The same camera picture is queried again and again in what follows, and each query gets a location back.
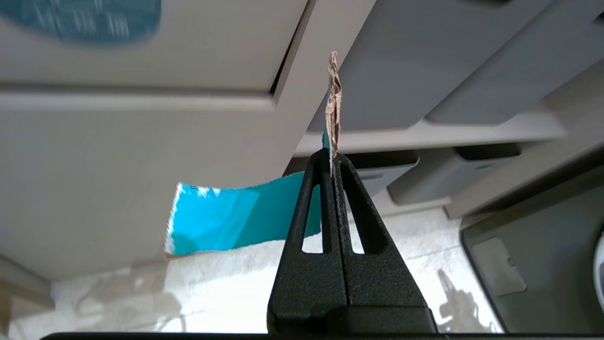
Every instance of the cabinet door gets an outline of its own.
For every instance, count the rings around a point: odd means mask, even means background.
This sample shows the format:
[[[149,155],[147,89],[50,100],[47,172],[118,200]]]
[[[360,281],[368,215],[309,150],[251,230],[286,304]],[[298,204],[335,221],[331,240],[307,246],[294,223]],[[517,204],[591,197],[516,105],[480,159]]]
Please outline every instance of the cabinet door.
[[[0,1],[0,83],[268,92],[305,5]]]
[[[341,68],[342,129],[415,124],[549,3],[378,0]]]
[[[502,123],[604,57],[604,2],[558,1],[451,93],[428,119]]]

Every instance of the torn blue paper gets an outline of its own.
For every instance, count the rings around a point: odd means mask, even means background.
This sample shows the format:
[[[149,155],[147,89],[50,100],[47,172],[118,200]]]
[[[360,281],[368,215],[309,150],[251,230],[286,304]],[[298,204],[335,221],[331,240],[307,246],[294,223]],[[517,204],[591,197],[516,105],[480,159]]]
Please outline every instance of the torn blue paper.
[[[179,183],[168,223],[165,251],[183,256],[284,240],[298,200],[303,172],[240,189]],[[321,230],[321,201],[313,190],[306,236]]]

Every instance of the gray panel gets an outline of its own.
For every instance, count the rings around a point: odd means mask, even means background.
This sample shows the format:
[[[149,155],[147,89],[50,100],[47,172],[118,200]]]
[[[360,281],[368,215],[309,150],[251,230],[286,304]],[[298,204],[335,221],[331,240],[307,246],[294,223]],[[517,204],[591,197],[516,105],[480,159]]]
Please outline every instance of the gray panel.
[[[472,247],[472,253],[476,266],[483,273],[485,284],[494,295],[501,296],[526,290],[526,283],[499,237],[476,244]]]
[[[428,115],[441,123],[502,123],[604,57],[601,0],[558,1]]]
[[[340,70],[342,129],[417,123],[550,2],[377,0]]]
[[[516,145],[420,150],[420,163],[388,186],[399,205],[447,197],[519,155]]]
[[[510,333],[604,333],[593,284],[596,238],[604,224],[604,166],[529,198],[462,231],[467,249],[501,238],[527,285],[485,292]],[[468,252],[476,263],[474,252]],[[484,280],[483,271],[477,274]]]

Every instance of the blue label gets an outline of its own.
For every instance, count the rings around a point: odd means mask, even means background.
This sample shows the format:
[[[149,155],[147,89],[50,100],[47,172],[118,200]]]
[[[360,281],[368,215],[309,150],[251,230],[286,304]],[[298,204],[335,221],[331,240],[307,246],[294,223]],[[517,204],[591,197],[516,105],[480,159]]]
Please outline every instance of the blue label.
[[[161,0],[0,0],[0,15],[63,41],[125,44],[157,31]]]

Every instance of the drawer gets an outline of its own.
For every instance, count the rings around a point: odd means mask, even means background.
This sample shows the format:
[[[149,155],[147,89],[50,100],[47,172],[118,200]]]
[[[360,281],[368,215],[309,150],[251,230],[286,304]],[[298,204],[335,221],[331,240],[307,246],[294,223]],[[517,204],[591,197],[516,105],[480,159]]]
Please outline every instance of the drawer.
[[[451,93],[428,119],[499,124],[604,57],[604,2],[558,1]]]
[[[340,70],[342,130],[417,123],[550,2],[377,0]]]
[[[398,205],[438,200],[516,159],[516,144],[420,150],[419,164],[388,186]]]

